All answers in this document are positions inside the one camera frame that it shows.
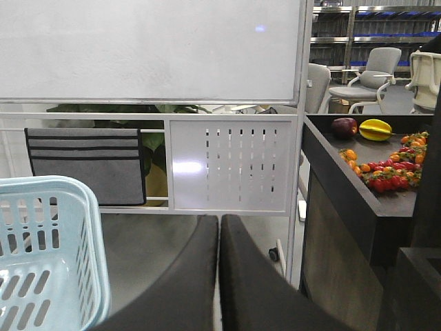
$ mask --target gray floor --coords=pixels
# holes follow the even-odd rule
[[[387,114],[408,114],[412,93],[404,84],[389,88],[384,100]],[[378,106],[365,107],[365,114],[380,114]],[[309,164],[300,167],[300,177],[307,183]],[[243,217],[246,228],[263,254],[276,246],[287,248],[288,219],[284,217]],[[103,215],[103,233],[112,288],[112,311],[136,298],[152,284],[185,245],[196,224],[195,217],[167,215]],[[304,223],[296,222],[294,284],[298,285]],[[274,263],[280,271],[280,265]],[[218,295],[215,297],[215,330],[221,330]]]

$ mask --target yellow fruit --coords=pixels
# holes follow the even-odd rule
[[[384,141],[393,135],[392,127],[379,119],[367,119],[360,124],[358,131],[364,138],[373,141]]]

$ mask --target gray pouch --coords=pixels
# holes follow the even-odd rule
[[[100,205],[146,202],[139,129],[26,128],[25,136],[34,176],[78,179]]]

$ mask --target metal shelving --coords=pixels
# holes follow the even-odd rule
[[[363,68],[370,49],[401,48],[397,72],[409,72],[409,55],[438,31],[441,6],[314,7],[311,62],[336,68]],[[346,83],[347,74],[340,74]]]

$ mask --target dark tray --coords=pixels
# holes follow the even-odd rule
[[[371,265],[393,265],[398,248],[410,244],[417,190],[382,194],[370,191],[341,159],[338,150],[355,150],[358,163],[387,160],[392,152],[401,147],[400,139],[404,134],[429,129],[433,116],[351,115],[358,124],[371,118],[389,123],[396,135],[383,142],[368,141],[359,134],[346,141],[335,139],[330,132],[331,123],[340,117],[348,115],[308,115],[302,149],[333,207],[366,259]]]

